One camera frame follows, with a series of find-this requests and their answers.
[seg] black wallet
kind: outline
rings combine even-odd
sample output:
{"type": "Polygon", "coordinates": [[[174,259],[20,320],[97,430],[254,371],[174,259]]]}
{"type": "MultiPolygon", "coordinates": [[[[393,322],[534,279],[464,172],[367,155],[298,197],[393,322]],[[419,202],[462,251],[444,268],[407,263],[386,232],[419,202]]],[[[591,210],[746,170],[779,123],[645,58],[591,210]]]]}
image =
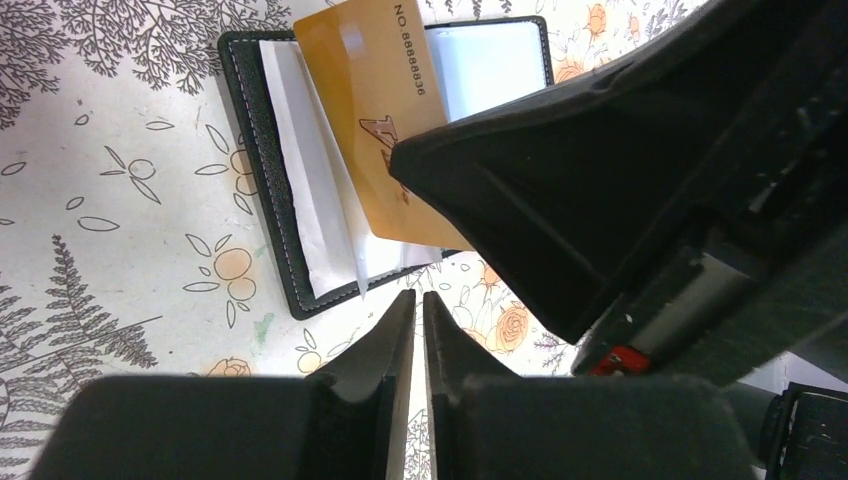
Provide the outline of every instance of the black wallet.
{"type": "MultiPolygon", "coordinates": [[[[542,17],[517,17],[483,22],[459,22],[432,25],[427,28],[477,25],[481,23],[534,22],[539,27],[542,52],[548,52],[545,20],[542,17]]],[[[309,270],[301,247],[292,202],[291,187],[286,175],[274,109],[266,85],[260,53],[260,41],[293,41],[292,31],[276,32],[226,32],[218,40],[224,77],[244,136],[244,145],[259,191],[259,200],[265,212],[271,245],[283,282],[286,301],[292,317],[306,320],[330,307],[359,295],[355,281],[315,297],[309,281],[309,270]]],[[[553,83],[550,56],[543,55],[547,83],[553,83]]],[[[445,251],[448,256],[455,251],[445,251]]],[[[372,280],[369,288],[384,285],[401,278],[420,267],[410,267],[391,272],[372,280]]]]}

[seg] card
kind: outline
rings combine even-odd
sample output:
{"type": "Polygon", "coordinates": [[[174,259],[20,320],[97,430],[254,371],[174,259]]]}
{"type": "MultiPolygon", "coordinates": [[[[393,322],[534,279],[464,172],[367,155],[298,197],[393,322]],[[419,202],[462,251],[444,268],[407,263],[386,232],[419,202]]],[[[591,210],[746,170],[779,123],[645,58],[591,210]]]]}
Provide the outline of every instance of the card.
{"type": "Polygon", "coordinates": [[[388,173],[397,142],[447,123],[417,2],[348,0],[294,31],[374,234],[471,250],[388,173]]]}

